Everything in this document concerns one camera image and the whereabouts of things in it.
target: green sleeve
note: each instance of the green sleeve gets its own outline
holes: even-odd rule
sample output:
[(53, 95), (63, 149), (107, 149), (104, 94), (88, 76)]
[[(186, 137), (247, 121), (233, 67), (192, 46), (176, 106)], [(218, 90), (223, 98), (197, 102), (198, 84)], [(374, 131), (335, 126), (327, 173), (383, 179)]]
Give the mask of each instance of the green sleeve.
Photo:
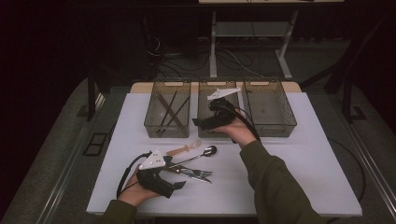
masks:
[(105, 213), (93, 224), (131, 224), (136, 215), (136, 207), (118, 200), (112, 200)]
[(254, 189), (254, 203), (261, 224), (325, 223), (316, 213), (285, 162), (271, 156), (260, 141), (245, 146), (241, 158), (248, 182)]

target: clear plastic bin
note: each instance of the clear plastic bin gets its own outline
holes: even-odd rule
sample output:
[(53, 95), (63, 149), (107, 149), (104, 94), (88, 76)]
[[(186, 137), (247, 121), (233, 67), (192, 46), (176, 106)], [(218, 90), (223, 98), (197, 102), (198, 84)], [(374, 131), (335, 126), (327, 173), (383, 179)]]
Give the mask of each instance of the clear plastic bin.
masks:
[(188, 138), (191, 80), (157, 78), (154, 80), (145, 127), (150, 138)]
[(290, 136), (297, 121), (278, 77), (244, 77), (242, 96), (260, 137)]

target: person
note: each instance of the person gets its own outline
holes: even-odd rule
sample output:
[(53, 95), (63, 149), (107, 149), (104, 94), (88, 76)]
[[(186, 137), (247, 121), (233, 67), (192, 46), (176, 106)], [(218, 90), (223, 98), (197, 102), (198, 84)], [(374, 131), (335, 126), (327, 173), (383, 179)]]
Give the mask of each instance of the person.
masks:
[[(261, 224), (321, 224), (325, 220), (312, 208), (303, 189), (289, 172), (285, 162), (270, 155), (242, 120), (236, 118), (213, 131), (226, 133), (240, 147), (240, 156), (247, 167), (248, 182), (254, 189), (254, 203)], [(104, 215), (95, 224), (131, 223), (136, 207), (159, 196), (144, 189), (131, 177), (117, 200), (110, 202)]]

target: white table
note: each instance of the white table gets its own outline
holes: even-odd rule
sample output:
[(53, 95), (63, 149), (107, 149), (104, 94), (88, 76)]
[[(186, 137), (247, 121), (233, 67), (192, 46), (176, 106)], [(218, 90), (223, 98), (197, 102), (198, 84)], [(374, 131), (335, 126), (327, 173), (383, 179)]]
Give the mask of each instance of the white table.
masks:
[[(191, 118), (196, 118), (198, 96), (191, 91)], [(300, 183), (313, 208), (324, 217), (361, 216), (361, 206), (332, 152), (325, 133), (307, 95), (288, 92), (288, 99), (298, 125), (289, 138), (262, 138), (267, 150), (283, 159)], [(199, 139), (197, 127), (190, 123), (190, 137), (150, 139), (143, 125), (150, 93), (127, 95), (97, 178), (87, 212), (102, 214), (116, 190), (125, 168), (142, 153), (159, 148), (162, 152), (183, 147)], [(218, 153), (186, 163), (190, 168), (213, 171), (212, 184), (181, 175), (161, 172), (166, 181), (187, 180), (183, 189), (170, 199), (154, 198), (138, 208), (139, 216), (149, 217), (232, 217), (255, 216), (253, 190), (239, 156), (239, 147), (230, 139), (201, 139), (198, 149), (176, 155), (173, 161), (199, 155), (215, 145)]]

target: transparent container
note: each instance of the transparent container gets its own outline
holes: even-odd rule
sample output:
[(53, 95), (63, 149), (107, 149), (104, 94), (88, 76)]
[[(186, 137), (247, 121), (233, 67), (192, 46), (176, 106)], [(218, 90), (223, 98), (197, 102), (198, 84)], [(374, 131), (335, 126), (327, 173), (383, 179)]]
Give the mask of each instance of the transparent container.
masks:
[[(207, 96), (211, 95), (217, 89), (236, 88), (236, 80), (234, 77), (201, 77), (199, 79), (198, 90), (198, 119), (206, 119), (214, 115), (213, 111), (209, 110), (211, 101), (207, 100)], [(227, 101), (236, 107), (239, 107), (238, 95), (236, 93), (224, 97)], [(198, 127), (198, 136), (202, 138), (229, 138), (225, 133), (214, 133), (210, 130), (202, 131)]]
[(279, 77), (244, 77), (242, 98), (260, 137), (289, 137), (297, 125)]
[(191, 80), (154, 80), (145, 127), (150, 138), (188, 138)]

